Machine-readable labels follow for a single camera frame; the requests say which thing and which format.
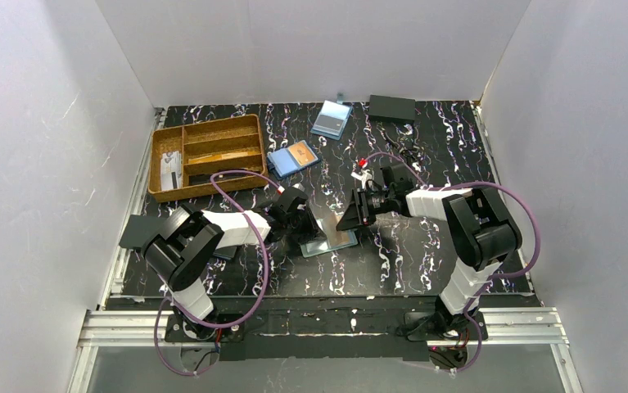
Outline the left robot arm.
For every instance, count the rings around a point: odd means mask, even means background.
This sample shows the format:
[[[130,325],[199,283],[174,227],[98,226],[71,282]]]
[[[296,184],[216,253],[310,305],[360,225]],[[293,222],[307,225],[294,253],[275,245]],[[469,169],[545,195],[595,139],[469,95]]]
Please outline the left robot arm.
[[[231,325],[209,321],[214,305],[201,281],[215,251],[230,246],[260,247],[267,281],[268,244],[286,238],[302,245],[323,237],[307,195],[297,187],[280,187],[273,200],[253,210],[218,213],[183,204],[144,242],[140,255],[168,287],[170,300],[184,319],[220,329]]]

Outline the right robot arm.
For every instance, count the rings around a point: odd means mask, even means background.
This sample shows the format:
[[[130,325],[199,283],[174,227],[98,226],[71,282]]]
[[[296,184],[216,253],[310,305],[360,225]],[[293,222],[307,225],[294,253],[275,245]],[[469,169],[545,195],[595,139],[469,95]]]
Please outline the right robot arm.
[[[479,288],[522,245],[520,229],[492,187],[429,190],[403,165],[383,167],[382,183],[375,182],[369,172],[355,178],[362,186],[351,193],[338,231],[369,226],[378,215],[391,212],[448,224],[457,260],[440,294],[439,309],[445,315],[475,309]]]

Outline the green card holder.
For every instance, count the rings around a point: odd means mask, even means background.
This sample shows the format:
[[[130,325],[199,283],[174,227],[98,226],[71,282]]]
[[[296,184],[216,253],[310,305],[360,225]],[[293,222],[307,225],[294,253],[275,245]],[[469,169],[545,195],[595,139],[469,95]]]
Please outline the green card holder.
[[[311,258],[329,252],[357,246],[359,241],[354,230],[340,232],[335,229],[340,219],[341,215],[335,215],[335,219],[331,216],[326,219],[317,219],[317,225],[323,232],[323,238],[301,245],[300,251],[302,256],[305,258]]]

